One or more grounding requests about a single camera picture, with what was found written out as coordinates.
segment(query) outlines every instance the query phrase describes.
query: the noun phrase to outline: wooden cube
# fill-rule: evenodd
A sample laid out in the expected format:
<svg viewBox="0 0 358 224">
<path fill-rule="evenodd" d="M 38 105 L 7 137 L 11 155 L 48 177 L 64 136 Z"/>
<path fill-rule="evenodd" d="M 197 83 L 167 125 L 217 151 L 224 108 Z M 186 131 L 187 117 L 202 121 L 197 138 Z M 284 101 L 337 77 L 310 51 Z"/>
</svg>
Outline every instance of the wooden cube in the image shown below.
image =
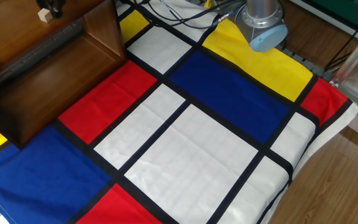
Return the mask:
<svg viewBox="0 0 358 224">
<path fill-rule="evenodd" d="M 49 22 L 53 18 L 52 13 L 48 9 L 41 9 L 38 12 L 38 16 L 43 22 Z"/>
</svg>

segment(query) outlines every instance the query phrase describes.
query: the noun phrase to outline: wooden box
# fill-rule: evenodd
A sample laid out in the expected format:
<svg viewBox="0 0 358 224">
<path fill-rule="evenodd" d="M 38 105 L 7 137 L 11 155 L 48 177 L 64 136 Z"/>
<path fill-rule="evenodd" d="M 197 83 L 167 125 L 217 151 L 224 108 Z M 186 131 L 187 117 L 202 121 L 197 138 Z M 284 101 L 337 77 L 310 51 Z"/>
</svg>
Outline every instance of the wooden box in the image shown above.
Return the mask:
<svg viewBox="0 0 358 224">
<path fill-rule="evenodd" d="M 0 83 L 0 133 L 19 148 L 127 61 L 114 0 L 67 1 L 49 23 L 38 11 L 35 1 L 0 0 L 0 75 L 79 19 L 83 31 Z"/>
</svg>

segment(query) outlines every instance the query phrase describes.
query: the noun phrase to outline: red fabric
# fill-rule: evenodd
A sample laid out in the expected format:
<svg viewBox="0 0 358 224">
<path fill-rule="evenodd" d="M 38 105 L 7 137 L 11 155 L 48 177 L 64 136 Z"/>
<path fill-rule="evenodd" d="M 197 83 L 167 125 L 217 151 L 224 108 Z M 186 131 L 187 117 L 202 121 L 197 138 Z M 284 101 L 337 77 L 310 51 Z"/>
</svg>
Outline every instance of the red fabric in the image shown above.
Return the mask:
<svg viewBox="0 0 358 224">
<path fill-rule="evenodd" d="M 345 103 L 347 97 L 328 82 L 318 79 L 301 107 L 316 115 L 323 125 Z"/>
<path fill-rule="evenodd" d="M 119 185 L 109 192 L 77 223 L 160 223 Z"/>
<path fill-rule="evenodd" d="M 89 144 L 156 79 L 129 61 L 59 116 L 59 120 Z"/>
</svg>

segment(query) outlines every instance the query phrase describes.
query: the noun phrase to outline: blue fabric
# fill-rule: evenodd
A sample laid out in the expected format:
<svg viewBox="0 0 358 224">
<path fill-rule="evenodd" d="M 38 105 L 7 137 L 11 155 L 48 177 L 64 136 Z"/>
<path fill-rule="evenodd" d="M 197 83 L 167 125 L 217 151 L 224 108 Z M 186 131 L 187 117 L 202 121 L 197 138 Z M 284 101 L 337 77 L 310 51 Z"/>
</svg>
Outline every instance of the blue fabric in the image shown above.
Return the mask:
<svg viewBox="0 0 358 224">
<path fill-rule="evenodd" d="M 195 52 L 170 79 L 261 143 L 266 143 L 289 111 L 201 52 Z"/>
<path fill-rule="evenodd" d="M 0 152 L 0 206 L 16 223 L 65 223 L 108 180 L 51 126 L 22 151 Z"/>
</svg>

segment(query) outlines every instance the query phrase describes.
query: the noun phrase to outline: fabric mat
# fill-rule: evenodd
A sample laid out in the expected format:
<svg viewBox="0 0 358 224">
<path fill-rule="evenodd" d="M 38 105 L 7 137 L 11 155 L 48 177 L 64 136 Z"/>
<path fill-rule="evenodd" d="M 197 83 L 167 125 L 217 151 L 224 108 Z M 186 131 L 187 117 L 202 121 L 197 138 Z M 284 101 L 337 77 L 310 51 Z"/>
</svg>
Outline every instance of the fabric mat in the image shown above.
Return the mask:
<svg viewBox="0 0 358 224">
<path fill-rule="evenodd" d="M 0 135 L 0 223 L 267 223 L 358 112 L 278 50 L 251 51 L 228 20 L 117 11 L 129 61 L 23 150 Z"/>
</svg>

